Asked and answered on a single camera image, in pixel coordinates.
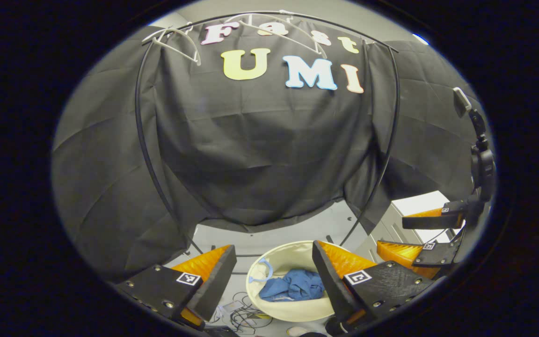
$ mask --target ceiling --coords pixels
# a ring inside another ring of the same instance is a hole
[[[176,27],[218,15],[279,9],[336,22],[381,41],[416,41],[411,32],[397,23],[346,0],[201,0],[161,17],[151,25]]]

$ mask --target orange soft gripper pad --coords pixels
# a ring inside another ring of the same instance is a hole
[[[421,213],[407,215],[406,218],[423,218],[425,216],[442,216],[442,207]]]
[[[336,273],[338,273],[338,277],[341,279],[348,273],[354,273],[355,271],[362,271],[363,269],[376,266],[376,263],[347,252],[340,247],[322,241],[318,242],[326,252],[326,255],[332,262],[332,266],[334,266]]]
[[[188,308],[184,308],[182,312],[180,312],[180,316],[195,326],[201,326],[201,324],[203,324],[203,320]]]
[[[423,277],[431,279],[440,270],[440,268],[413,267],[413,261],[421,253],[423,245],[405,245],[378,240],[377,246],[378,255],[382,260],[398,262]]]
[[[218,263],[218,260],[220,260],[228,247],[230,247],[230,245],[216,248],[210,252],[206,252],[205,254],[182,262],[179,265],[172,267],[171,269],[174,269],[174,271],[182,271],[183,273],[201,275],[203,282],[205,282],[209,278],[213,267],[216,266],[216,263]]]

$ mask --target white floor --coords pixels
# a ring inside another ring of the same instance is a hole
[[[211,246],[222,247],[225,245],[234,245],[236,254],[264,254],[272,248],[278,247],[285,243],[303,240],[321,240],[328,241],[327,235],[330,235],[334,243],[337,245],[342,242],[345,235],[349,232],[351,226],[355,223],[355,215],[346,205],[345,201],[334,203],[329,209],[307,219],[299,224],[270,230],[267,232],[248,234],[238,233],[229,230],[221,230],[218,228],[212,228],[209,226],[198,225],[193,241],[203,250],[208,252],[211,250]],[[344,248],[349,251],[354,251],[361,245],[363,240],[367,237],[365,230],[361,224],[357,225],[354,232],[347,239],[343,245]],[[198,256],[199,253],[196,249],[190,249],[190,255],[182,254],[175,260],[166,264],[166,267],[173,267],[179,263]],[[252,257],[239,257],[237,258],[237,264],[234,267],[234,271],[240,271],[243,273],[248,272],[251,264],[257,259],[256,256]],[[236,300],[241,300],[246,293],[237,294],[238,292],[245,292],[245,278],[246,275],[232,275],[230,281],[226,286],[226,290],[222,295],[222,299],[219,302],[220,306],[227,305],[233,302],[233,296],[236,295]],[[245,299],[246,304],[250,304],[248,299]],[[230,326],[230,320],[228,317],[224,317],[224,322],[219,320],[214,324],[207,324],[207,326]],[[324,323],[327,318],[323,320],[313,322],[285,322],[276,320],[265,328],[258,328],[253,334],[253,329],[242,328],[243,333],[239,335],[253,335],[261,337],[286,337],[286,329],[292,326],[300,326],[308,331],[319,332],[327,334],[324,328]],[[257,326],[263,326],[267,324],[267,320],[255,320]]]

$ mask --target yellow letter u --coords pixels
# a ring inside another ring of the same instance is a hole
[[[265,74],[268,69],[268,54],[270,50],[267,48],[252,49],[251,53],[255,55],[255,67],[251,70],[242,70],[240,67],[240,58],[244,55],[244,51],[225,51],[222,53],[224,59],[224,75],[233,80],[251,80]]]

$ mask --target white plastic hanger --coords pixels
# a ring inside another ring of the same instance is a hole
[[[285,21],[285,20],[282,20],[280,19],[279,17],[275,17],[275,16],[271,16],[271,15],[265,15],[265,14],[259,14],[259,13],[245,13],[245,14],[240,14],[240,15],[234,15],[233,17],[227,19],[226,21],[224,21],[224,23],[227,23],[227,22],[230,22],[232,19],[236,19],[237,17],[240,17],[240,16],[246,16],[248,15],[248,21],[249,23],[246,23],[244,21],[239,21],[241,25],[243,26],[247,26],[247,27],[251,27],[251,28],[255,28],[255,29],[258,29],[258,30],[263,30],[264,32],[268,32],[270,34],[273,34],[275,36],[279,36],[281,38],[285,38],[286,40],[289,40],[289,41],[292,41],[294,43],[297,43],[299,45],[302,45],[303,47],[306,47],[307,49],[309,49],[310,51],[313,51],[314,53],[316,53],[317,55],[321,55],[321,57],[323,58],[328,58],[327,55],[326,55],[326,52],[323,51],[323,48],[319,45],[319,43],[317,43],[316,40],[313,40],[313,37],[310,36],[307,32],[305,32],[305,30],[302,30],[301,28],[298,28],[297,26],[293,25],[291,22],[289,21]],[[286,37],[286,36],[283,36],[283,35],[280,35],[280,34],[274,34],[273,32],[271,32],[270,30],[267,30],[267,29],[264,29],[264,28],[261,28],[261,27],[257,27],[257,26],[253,26],[251,23],[252,23],[252,16],[253,15],[261,15],[261,16],[265,16],[265,17],[271,17],[272,19],[275,19],[275,20],[278,20],[278,21],[281,21],[281,22],[284,22],[286,23],[287,25],[295,28],[295,29],[298,29],[300,30],[301,32],[303,32],[303,34],[305,34],[306,36],[308,36],[312,41],[313,43],[315,44],[315,49],[313,49],[312,47],[308,47],[302,43],[300,43],[299,41],[295,41],[289,37]]]
[[[145,37],[142,41],[143,44],[147,43],[148,41],[151,41],[152,43],[154,44],[158,44],[158,45],[161,45],[162,47],[165,47],[165,48],[168,48],[168,49],[171,49],[172,51],[175,51],[177,52],[178,54],[188,58],[189,60],[192,60],[193,62],[195,62],[197,64],[197,66],[200,66],[201,65],[201,58],[199,57],[199,49],[197,49],[197,45],[195,44],[195,41],[192,40],[192,38],[190,38],[190,36],[188,36],[188,33],[193,29],[193,26],[190,27],[189,30],[187,30],[186,32],[182,32],[181,30],[177,30],[177,29],[174,29],[174,28],[165,28],[165,29],[161,29],[161,30],[158,30],[152,34],[150,34],[149,36]],[[178,33],[180,34],[181,36],[184,36],[186,37],[190,44],[193,45],[193,47],[195,47],[195,54],[193,55],[193,57],[190,57],[188,55],[186,55],[185,53],[183,53],[182,51],[179,51],[178,49],[174,48],[174,47],[171,47],[163,42],[161,42],[161,39],[162,37],[167,33],[167,32],[175,32],[175,33]]]

